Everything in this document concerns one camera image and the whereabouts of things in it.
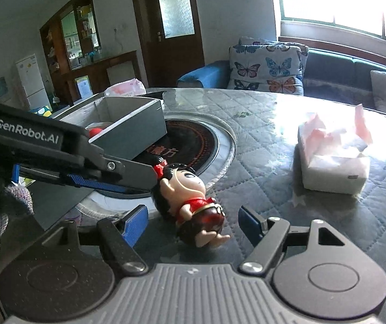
doll's head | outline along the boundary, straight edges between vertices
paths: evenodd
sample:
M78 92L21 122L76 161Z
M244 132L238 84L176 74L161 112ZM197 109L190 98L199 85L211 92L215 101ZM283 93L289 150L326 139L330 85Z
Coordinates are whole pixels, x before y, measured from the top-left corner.
M157 185L152 189L151 196L157 210L164 217L176 216L183 204L193 198L205 197L205 184L195 175L194 169L185 164L172 163L155 166L158 174Z

red hair ribbon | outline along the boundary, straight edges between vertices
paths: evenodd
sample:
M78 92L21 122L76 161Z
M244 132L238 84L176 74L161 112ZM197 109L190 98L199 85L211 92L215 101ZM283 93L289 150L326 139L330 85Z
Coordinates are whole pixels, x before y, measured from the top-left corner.
M163 169L168 165L168 161L164 160L160 164L154 166L154 170L157 173L157 178L160 179L163 176Z

doll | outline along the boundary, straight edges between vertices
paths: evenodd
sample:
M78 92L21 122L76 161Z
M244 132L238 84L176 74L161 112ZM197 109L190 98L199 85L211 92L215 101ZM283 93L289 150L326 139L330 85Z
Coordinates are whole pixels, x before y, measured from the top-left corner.
M195 171L157 157L157 185L151 196L157 210L175 222L177 236L188 245L218 247L230 236L221 235L225 213L212 197L205 197L205 184Z

doll's face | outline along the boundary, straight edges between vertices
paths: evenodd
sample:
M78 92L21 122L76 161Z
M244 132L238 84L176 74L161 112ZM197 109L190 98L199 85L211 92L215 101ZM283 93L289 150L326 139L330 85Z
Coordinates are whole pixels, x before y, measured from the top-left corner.
M195 197L205 197L205 184L196 175L182 169L174 169L170 180L164 178L160 181L160 190L168 201L169 213L176 215L183 204Z

gray ribbed plate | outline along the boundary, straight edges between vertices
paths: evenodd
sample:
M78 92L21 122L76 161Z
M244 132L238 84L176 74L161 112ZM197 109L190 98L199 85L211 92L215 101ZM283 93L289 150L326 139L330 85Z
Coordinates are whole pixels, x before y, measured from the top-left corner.
M7 324L27 324L11 317ZM260 278L228 264L157 264L148 275L124 279L106 302L69 324L308 324ZM357 323L380 324L374 317Z

